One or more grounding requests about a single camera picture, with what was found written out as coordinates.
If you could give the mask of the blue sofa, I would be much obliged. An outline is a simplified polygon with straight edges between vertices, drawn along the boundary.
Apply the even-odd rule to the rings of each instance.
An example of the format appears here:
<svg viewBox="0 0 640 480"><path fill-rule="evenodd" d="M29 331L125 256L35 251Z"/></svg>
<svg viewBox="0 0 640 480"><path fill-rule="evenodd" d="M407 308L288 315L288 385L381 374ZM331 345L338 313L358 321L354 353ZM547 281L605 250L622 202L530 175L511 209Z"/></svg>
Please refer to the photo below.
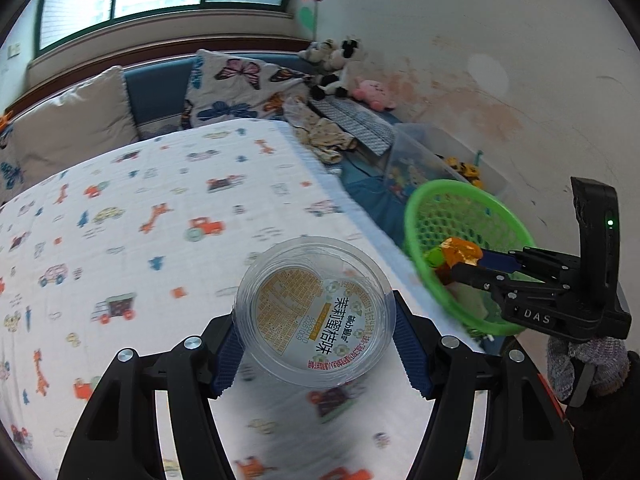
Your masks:
<svg viewBox="0 0 640 480"><path fill-rule="evenodd" d="M286 122L241 118L144 136L153 118L180 120L192 65L141 82L122 67L138 140L33 186L24 178L1 207L4 263L95 256L143 266L204 249L241 257L301 236L393 258L405 239L401 204L370 188L347 191Z"/></svg>

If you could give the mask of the gold foil wrapper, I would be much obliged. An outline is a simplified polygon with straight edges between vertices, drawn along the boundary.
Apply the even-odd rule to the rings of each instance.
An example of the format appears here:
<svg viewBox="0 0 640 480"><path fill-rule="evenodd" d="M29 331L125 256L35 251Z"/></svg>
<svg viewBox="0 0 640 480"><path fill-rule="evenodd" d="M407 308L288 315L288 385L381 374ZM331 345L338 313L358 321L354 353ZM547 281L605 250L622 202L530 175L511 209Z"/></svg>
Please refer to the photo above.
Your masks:
<svg viewBox="0 0 640 480"><path fill-rule="evenodd" d="M483 255L480 246L468 240L462 240L459 237L446 238L440 243L439 247L447 266L450 268L453 268L458 263L476 266L477 260Z"/></svg>

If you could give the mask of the beige baby clothes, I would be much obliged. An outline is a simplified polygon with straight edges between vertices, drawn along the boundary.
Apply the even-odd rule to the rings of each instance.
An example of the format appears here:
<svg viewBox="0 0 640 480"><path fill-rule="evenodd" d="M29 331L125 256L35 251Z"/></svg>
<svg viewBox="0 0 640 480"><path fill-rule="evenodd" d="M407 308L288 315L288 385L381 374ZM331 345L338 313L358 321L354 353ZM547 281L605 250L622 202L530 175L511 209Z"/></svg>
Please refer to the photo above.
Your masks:
<svg viewBox="0 0 640 480"><path fill-rule="evenodd" d="M283 104L283 114L299 143L322 164L338 164L343 159L344 151L357 147L354 136L332 120L320 117L299 98L287 98Z"/></svg>

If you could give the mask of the black white plush toy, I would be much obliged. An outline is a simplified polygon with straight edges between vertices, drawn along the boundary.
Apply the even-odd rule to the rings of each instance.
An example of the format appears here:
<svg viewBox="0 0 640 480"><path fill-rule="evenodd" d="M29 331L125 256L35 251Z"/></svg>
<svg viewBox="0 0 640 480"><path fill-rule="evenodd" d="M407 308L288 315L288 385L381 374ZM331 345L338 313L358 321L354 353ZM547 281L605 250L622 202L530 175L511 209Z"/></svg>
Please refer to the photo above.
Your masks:
<svg viewBox="0 0 640 480"><path fill-rule="evenodd" d="M333 39L311 41L297 53L298 57L316 69L316 80L309 95L315 101L327 96L345 99L349 94L350 70L364 60L367 53L359 38L348 36L341 42Z"/></svg>

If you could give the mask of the grey sofa cushion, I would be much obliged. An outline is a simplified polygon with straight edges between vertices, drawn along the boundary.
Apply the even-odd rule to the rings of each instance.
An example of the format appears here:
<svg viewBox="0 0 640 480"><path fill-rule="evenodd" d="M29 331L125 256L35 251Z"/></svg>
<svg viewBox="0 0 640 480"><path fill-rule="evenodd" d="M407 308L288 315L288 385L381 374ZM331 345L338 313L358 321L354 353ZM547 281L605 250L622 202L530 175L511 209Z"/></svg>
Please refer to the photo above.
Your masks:
<svg viewBox="0 0 640 480"><path fill-rule="evenodd" d="M137 140L125 72L118 65L32 108L17 118L11 133L28 186Z"/></svg>

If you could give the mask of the green plastic mesh basket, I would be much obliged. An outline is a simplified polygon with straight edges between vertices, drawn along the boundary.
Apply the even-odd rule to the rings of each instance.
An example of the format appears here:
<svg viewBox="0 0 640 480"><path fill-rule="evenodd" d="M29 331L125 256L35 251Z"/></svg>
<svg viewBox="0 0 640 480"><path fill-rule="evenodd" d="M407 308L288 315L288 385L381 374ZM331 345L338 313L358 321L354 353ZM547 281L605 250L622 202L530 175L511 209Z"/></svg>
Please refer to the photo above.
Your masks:
<svg viewBox="0 0 640 480"><path fill-rule="evenodd" d="M404 251L444 311L474 335L512 336L524 328L501 317L490 293L456 283L457 263L475 266L491 250L533 247L533 237L515 214L490 194L455 180L428 181L409 197Z"/></svg>

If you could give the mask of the clear plastic jelly cup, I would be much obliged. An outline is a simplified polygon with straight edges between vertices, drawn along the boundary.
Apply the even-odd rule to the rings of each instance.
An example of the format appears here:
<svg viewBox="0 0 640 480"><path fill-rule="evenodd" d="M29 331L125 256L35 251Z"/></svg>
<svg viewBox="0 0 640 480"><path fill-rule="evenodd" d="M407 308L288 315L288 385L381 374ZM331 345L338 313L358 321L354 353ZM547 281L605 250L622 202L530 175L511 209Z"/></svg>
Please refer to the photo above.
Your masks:
<svg viewBox="0 0 640 480"><path fill-rule="evenodd" d="M324 236L275 244L248 267L234 325L269 374L305 388L332 388L375 367L393 339L390 281L361 249Z"/></svg>

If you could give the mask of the butterfly print pillow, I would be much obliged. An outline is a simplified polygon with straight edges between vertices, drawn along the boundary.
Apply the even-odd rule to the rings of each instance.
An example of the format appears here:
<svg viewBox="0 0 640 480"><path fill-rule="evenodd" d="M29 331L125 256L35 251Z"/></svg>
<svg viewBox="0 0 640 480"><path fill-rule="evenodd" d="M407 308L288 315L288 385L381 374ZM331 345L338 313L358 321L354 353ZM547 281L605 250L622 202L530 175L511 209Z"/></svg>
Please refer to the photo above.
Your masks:
<svg viewBox="0 0 640 480"><path fill-rule="evenodd" d="M258 58L207 50L196 52L180 127L232 119L276 117L288 98L306 101L314 77Z"/></svg>

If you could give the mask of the pink plush toy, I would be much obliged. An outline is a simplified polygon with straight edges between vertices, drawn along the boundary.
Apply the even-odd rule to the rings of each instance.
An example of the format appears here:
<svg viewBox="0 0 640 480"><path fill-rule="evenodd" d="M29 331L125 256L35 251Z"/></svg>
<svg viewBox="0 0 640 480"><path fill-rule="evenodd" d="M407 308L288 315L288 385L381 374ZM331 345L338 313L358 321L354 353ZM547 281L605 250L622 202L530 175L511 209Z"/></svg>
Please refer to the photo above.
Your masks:
<svg viewBox="0 0 640 480"><path fill-rule="evenodd" d="M390 95L390 90L377 80L357 78L355 89L352 90L352 97L358 102L367 104L371 110L376 112L394 110L397 106Z"/></svg>

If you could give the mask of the cartoon print white tablecloth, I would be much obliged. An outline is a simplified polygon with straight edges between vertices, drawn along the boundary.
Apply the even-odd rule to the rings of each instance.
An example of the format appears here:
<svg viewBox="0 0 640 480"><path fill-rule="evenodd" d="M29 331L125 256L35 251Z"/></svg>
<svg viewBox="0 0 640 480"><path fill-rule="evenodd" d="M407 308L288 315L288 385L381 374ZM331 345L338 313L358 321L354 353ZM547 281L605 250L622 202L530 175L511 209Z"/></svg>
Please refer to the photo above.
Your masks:
<svg viewBox="0 0 640 480"><path fill-rule="evenodd" d="M236 120L120 148L57 174L1 213L1 419L32 470L58 474L117 351L171 349L230 312L265 250L299 236L365 252L413 311L433 299L399 247L285 126ZM395 350L334 391L244 358L212 404L247 479L402 479L431 403Z"/></svg>

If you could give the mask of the clear plastic toy bin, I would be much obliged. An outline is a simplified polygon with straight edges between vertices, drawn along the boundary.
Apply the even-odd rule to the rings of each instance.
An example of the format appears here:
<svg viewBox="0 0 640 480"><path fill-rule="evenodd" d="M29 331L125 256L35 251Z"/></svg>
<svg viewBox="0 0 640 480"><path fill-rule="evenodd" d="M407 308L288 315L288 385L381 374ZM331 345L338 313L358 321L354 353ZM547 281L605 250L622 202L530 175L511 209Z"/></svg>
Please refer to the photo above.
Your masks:
<svg viewBox="0 0 640 480"><path fill-rule="evenodd" d="M484 159L484 152L468 148L444 130L427 124L394 125L383 185L397 198L408 200L423 183L455 180L469 183L502 202L508 181Z"/></svg>

